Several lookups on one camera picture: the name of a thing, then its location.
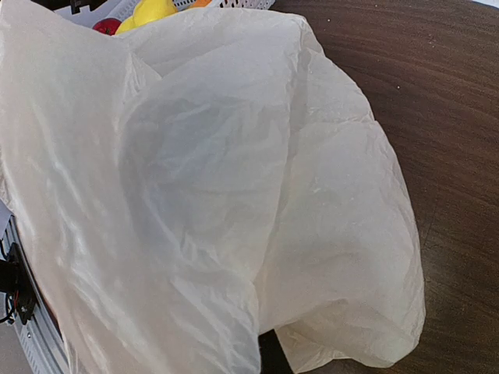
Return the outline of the orange fruit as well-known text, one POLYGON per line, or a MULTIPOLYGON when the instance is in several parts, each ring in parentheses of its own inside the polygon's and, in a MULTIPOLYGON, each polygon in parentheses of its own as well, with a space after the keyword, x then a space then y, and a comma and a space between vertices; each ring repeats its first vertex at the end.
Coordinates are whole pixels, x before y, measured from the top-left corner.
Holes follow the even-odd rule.
POLYGON ((191 7, 192 8, 203 8, 208 6, 211 3, 211 0, 196 0, 191 7))

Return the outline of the yellow lemon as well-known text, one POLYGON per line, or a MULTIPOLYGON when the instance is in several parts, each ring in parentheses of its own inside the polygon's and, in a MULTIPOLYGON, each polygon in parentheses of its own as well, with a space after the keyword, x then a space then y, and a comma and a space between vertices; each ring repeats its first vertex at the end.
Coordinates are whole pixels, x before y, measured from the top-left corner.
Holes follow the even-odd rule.
POLYGON ((120 24, 116 34, 123 34, 177 12, 172 0, 141 0, 137 3, 133 14, 120 24))

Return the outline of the banana print plastic bag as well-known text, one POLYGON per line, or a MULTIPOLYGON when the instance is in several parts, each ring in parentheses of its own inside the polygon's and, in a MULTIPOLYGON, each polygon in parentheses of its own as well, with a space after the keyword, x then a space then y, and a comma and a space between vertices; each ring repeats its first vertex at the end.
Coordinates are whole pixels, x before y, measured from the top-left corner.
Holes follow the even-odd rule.
POLYGON ((397 156, 302 16, 117 37, 1 4, 1 197, 73 373, 387 368, 425 320, 397 156))

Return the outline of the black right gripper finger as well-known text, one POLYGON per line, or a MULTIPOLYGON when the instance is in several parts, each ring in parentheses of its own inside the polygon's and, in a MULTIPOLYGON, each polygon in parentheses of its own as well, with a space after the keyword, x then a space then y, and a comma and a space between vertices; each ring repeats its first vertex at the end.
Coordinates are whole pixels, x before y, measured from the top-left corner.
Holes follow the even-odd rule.
POLYGON ((293 374, 275 330, 258 337, 261 357, 261 374, 293 374))

